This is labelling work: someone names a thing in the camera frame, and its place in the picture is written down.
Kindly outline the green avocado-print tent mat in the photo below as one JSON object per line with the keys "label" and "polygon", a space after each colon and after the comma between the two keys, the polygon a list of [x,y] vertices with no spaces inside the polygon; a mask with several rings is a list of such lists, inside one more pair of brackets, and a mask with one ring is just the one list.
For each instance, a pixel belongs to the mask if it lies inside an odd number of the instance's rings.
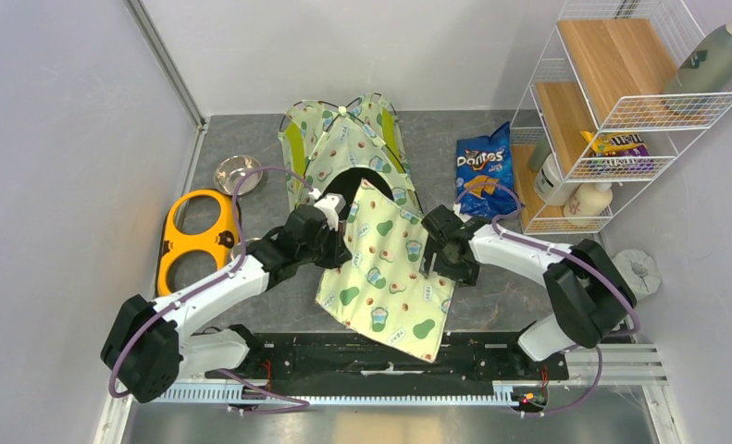
{"label": "green avocado-print tent mat", "polygon": [[421,273],[427,239],[418,215],[362,181],[343,230],[352,258],[323,273],[317,304],[368,339],[434,362],[455,285]]}

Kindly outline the green avocado-print pet tent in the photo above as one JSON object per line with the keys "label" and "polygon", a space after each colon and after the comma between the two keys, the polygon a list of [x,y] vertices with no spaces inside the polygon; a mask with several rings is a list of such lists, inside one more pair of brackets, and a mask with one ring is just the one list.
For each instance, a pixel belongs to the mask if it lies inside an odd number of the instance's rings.
{"label": "green avocado-print pet tent", "polygon": [[411,174],[399,173],[377,146],[376,139],[348,115],[346,106],[338,108],[340,115],[323,132],[307,170],[303,175],[296,174],[322,192],[334,184],[339,187],[336,192],[345,195],[347,186],[344,182],[358,172],[372,184],[382,180],[385,183],[382,190],[386,195],[403,209],[420,214],[422,206]]}

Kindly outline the long black tent pole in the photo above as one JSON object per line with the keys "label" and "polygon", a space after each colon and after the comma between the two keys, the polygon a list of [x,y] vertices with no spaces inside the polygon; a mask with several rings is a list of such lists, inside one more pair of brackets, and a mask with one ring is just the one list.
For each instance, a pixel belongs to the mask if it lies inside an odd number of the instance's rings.
{"label": "long black tent pole", "polygon": [[303,100],[293,104],[279,123],[284,166],[303,175],[323,132],[339,115],[339,108],[327,101]]}

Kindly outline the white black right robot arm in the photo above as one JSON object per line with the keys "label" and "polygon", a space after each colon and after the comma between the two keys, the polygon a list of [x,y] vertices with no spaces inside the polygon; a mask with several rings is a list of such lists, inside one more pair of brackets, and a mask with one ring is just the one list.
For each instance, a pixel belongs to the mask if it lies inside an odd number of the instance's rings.
{"label": "white black right robot arm", "polygon": [[481,266],[491,265],[546,290],[552,314],[522,330],[507,353],[509,370],[517,377],[533,377],[557,352],[593,349],[603,339],[619,335],[617,326],[625,318],[639,326],[636,296],[594,240],[554,244],[487,218],[463,220],[443,205],[425,215],[421,224],[428,234],[420,262],[423,275],[434,272],[462,286],[474,286]]}

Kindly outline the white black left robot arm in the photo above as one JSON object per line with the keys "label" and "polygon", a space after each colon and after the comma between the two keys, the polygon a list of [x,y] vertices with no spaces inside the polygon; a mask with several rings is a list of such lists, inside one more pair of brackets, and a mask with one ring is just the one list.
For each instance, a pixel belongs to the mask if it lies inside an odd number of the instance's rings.
{"label": "white black left robot arm", "polygon": [[336,269],[352,255],[341,234],[338,194],[302,204],[284,225],[252,241],[230,264],[190,287],[154,301],[141,295],[119,308],[101,350],[112,397],[149,402],[179,378],[232,369],[257,375],[264,354],[233,329],[198,334],[229,308],[293,278],[303,265]]}

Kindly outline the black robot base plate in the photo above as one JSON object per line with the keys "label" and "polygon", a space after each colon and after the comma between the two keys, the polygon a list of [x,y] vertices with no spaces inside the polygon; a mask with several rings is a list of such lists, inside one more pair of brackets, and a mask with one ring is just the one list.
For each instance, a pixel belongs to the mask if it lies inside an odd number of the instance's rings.
{"label": "black robot base plate", "polygon": [[493,383],[567,380],[565,357],[541,363],[515,352],[514,332],[452,332],[427,363],[353,332],[254,333],[234,374],[281,395],[487,395]]}

